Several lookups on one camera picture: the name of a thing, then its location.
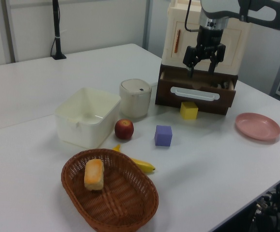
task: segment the pink plate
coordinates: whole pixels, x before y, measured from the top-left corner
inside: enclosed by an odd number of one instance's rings
[[[258,140],[273,140],[280,135],[280,127],[275,121],[255,113],[238,115],[236,127],[243,134]]]

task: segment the yellow cube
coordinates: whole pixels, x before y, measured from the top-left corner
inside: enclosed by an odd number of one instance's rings
[[[196,119],[198,114],[198,106],[191,101],[182,102],[180,106],[180,114],[183,119]]]

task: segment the lid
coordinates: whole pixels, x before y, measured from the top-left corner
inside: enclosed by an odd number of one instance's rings
[[[121,86],[128,92],[132,93],[143,93],[151,91],[150,85],[141,79],[130,79],[123,81],[121,83]]]

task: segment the bread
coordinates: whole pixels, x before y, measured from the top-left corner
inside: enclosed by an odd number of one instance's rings
[[[88,190],[101,190],[103,188],[104,166],[101,159],[92,159],[86,163],[84,184]]]

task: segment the drawer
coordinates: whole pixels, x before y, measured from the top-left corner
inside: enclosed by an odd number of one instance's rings
[[[192,78],[187,69],[161,65],[155,103],[181,107],[182,102],[194,102],[199,111],[227,114],[236,91],[237,75],[194,71]],[[227,88],[214,87],[228,83]]]

